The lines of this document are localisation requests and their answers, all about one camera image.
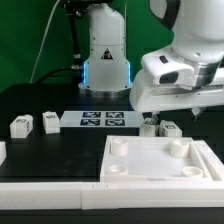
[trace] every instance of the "small white cube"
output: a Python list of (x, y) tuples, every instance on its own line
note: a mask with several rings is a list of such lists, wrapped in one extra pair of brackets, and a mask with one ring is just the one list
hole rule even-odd
[(161, 121), (159, 135), (161, 137), (182, 137), (182, 131), (173, 121)]
[(0, 166), (6, 159), (6, 147), (5, 142), (0, 142)]
[(18, 116), (10, 124), (11, 138), (26, 138), (33, 130), (33, 117), (31, 115)]
[(60, 133), (60, 123), (55, 112), (43, 113), (43, 125), (46, 134)]
[(139, 129), (139, 136), (142, 137), (155, 137), (158, 132), (157, 125), (153, 124), (151, 118), (146, 118), (145, 121), (141, 124)]

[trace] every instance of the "warning label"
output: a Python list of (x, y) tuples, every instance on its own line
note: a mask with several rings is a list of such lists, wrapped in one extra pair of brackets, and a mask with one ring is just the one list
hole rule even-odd
[(104, 59), (104, 60), (113, 60), (113, 57), (110, 53), (110, 50), (109, 48), (106, 49), (106, 51), (104, 52), (103, 56), (101, 59)]

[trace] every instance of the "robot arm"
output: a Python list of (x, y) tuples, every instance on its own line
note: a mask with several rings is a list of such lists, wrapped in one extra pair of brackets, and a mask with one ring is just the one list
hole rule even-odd
[(150, 10), (174, 32), (170, 46), (145, 55), (130, 101), (140, 112), (224, 104), (222, 0), (150, 0)]
[[(83, 94), (115, 98), (130, 93), (130, 63), (125, 55), (125, 20), (107, 3), (113, 0), (61, 0), (66, 9), (74, 50), (73, 69), (78, 71)], [(89, 15), (90, 55), (83, 63), (74, 18)]]

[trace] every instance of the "green background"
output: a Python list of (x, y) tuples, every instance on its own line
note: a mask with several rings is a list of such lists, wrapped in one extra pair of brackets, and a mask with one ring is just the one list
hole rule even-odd
[[(40, 48), (50, 12), (56, 0), (1, 0), (0, 3), (0, 92), (7, 87), (28, 83)], [(109, 4), (124, 15), (126, 0)], [(84, 59), (89, 54), (88, 16), (77, 21)], [(127, 59), (132, 79), (141, 69), (141, 57), (171, 43), (167, 31), (150, 14), (148, 0), (128, 0)], [(45, 73), (72, 64), (71, 37), (65, 10), (58, 7), (38, 64), (35, 80)]]

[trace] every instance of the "white tray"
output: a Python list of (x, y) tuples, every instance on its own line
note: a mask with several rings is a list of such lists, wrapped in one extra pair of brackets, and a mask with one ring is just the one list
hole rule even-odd
[[(190, 142), (189, 156), (175, 158), (171, 144), (175, 140)], [(114, 141), (126, 142), (125, 156), (111, 153)], [(185, 177), (182, 170), (195, 167), (201, 178)], [(102, 182), (121, 181), (212, 181), (212, 177), (191, 138), (149, 138), (108, 136), (100, 175)]]

